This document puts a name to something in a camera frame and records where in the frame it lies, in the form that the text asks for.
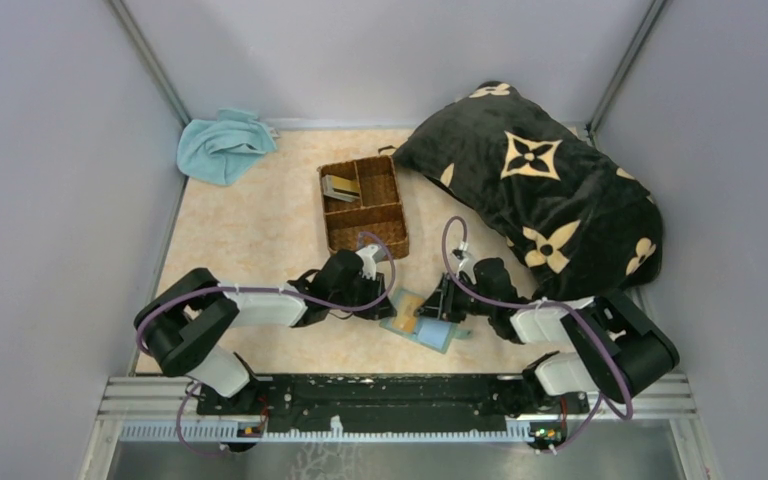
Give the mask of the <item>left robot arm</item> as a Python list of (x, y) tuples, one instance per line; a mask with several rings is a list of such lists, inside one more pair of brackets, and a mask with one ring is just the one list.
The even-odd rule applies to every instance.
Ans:
[(244, 360), (219, 345), (224, 334), (248, 326), (301, 328), (338, 310), (377, 320), (393, 313), (393, 280), (378, 270), (389, 251), (369, 244), (339, 250), (320, 269), (280, 287), (220, 282), (204, 267), (191, 270), (134, 319), (139, 349), (167, 377), (189, 377), (220, 395), (237, 414), (252, 411), (260, 388)]

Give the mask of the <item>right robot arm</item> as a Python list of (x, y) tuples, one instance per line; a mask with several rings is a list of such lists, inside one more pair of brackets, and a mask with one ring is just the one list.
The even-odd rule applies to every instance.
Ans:
[(627, 404), (680, 362), (673, 342), (619, 290), (566, 302), (527, 301), (501, 259), (456, 255), (457, 269), (442, 275), (417, 314), (450, 323), (483, 316), (512, 343), (571, 346), (524, 369), (523, 398), (536, 412), (550, 411), (568, 393), (595, 392)]

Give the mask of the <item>green leather card holder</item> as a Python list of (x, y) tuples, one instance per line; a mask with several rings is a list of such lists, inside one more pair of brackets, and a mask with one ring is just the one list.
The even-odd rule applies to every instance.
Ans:
[[(403, 292), (413, 293), (404, 288), (397, 290), (395, 295), (392, 297), (392, 302), (395, 309), (396, 302)], [(417, 328), (413, 334), (407, 335), (398, 333), (391, 327), (391, 321), (395, 315), (390, 318), (381, 320), (380, 326), (391, 333), (394, 333), (402, 338), (410, 340), (411, 342), (417, 343), (439, 353), (446, 353), (452, 341), (465, 341), (471, 339), (473, 336), (473, 332), (470, 329), (460, 328), (455, 323), (449, 323), (424, 317), (419, 317)]]

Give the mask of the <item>brown woven divided basket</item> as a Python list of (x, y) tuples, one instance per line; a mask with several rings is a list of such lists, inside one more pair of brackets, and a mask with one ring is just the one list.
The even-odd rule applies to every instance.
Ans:
[[(318, 168), (326, 248), (330, 253), (353, 250), (367, 242), (362, 231), (376, 235), (396, 259), (410, 253), (408, 227), (396, 169), (388, 155), (326, 164)], [(326, 194), (326, 178), (337, 177), (356, 187), (358, 197), (343, 201)]]

